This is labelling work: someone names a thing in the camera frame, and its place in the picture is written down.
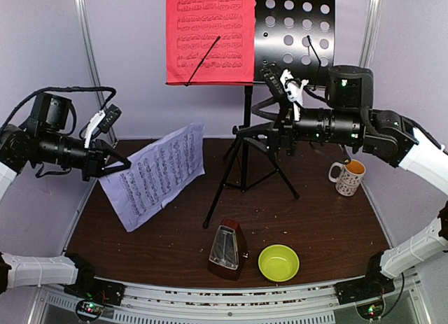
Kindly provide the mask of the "white sheet music paper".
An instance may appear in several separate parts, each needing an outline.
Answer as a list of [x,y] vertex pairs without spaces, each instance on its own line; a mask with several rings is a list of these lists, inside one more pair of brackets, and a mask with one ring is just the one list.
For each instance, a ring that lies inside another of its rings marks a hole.
[[131,167],[99,179],[126,232],[133,232],[205,174],[204,124],[192,123],[129,157]]

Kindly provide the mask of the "black perforated music stand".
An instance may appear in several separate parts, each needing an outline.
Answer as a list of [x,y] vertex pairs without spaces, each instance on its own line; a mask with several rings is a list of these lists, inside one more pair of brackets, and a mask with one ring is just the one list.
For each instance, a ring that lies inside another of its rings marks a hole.
[[253,87],[272,63],[324,87],[334,62],[335,0],[255,0],[255,80],[244,87],[244,125],[251,123]]

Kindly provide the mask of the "wooden metronome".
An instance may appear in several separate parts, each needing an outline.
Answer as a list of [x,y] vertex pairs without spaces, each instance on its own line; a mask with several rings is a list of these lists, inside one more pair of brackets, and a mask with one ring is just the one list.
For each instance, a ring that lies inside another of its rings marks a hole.
[[207,262],[207,270],[222,279],[237,281],[249,257],[243,230],[235,220],[222,219]]

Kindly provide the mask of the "red sheet music paper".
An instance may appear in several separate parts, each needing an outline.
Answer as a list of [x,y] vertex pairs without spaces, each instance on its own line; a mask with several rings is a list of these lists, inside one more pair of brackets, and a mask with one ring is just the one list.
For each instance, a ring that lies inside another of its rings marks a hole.
[[166,0],[169,85],[255,80],[256,0]]

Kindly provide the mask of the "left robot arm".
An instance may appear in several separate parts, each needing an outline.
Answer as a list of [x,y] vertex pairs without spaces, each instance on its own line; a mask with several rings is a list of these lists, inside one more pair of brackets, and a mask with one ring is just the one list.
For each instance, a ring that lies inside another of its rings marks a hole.
[[[65,130],[67,118],[75,118],[76,109],[65,97],[71,92],[108,92],[112,87],[45,87],[32,92],[14,109],[17,113],[28,101],[33,106],[28,118],[20,125],[11,124],[10,114],[1,126],[1,193],[5,194],[26,164],[37,169],[36,177],[63,176],[79,169],[83,181],[101,178],[131,167],[131,161],[117,153],[99,134],[107,133],[121,111],[115,105],[103,104],[83,128],[79,138]],[[45,164],[60,166],[49,171]],[[79,255],[33,257],[1,253],[1,291],[19,286],[60,284],[93,299],[101,291],[93,266]]]

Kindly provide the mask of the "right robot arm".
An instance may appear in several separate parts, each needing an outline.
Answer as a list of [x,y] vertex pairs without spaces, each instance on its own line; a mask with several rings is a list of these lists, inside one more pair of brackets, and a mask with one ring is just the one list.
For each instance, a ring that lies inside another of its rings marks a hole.
[[325,95],[327,108],[304,108],[300,97],[303,82],[280,73],[271,64],[261,74],[278,103],[277,114],[264,113],[269,121],[252,127],[235,127],[238,141],[262,151],[271,160],[280,149],[291,153],[299,141],[335,143],[378,157],[392,167],[421,177],[447,192],[447,151],[417,122],[373,105],[374,76],[370,69],[337,65],[328,69]]

